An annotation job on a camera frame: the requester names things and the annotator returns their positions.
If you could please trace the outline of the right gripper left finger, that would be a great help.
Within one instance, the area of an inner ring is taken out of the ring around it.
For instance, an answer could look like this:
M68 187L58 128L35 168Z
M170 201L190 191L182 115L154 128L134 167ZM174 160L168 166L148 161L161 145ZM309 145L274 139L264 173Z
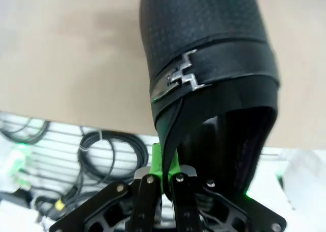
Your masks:
M151 166L138 169L131 184L113 182L65 215L50 231L153 231L161 198L161 149L152 146Z

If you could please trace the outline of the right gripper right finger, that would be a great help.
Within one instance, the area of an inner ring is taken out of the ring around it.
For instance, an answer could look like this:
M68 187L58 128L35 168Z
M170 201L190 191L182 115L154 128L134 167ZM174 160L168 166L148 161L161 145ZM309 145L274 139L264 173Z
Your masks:
M281 215L246 194L218 193L213 180L205 184L196 173L181 171L175 155L169 185L178 231L285 231Z

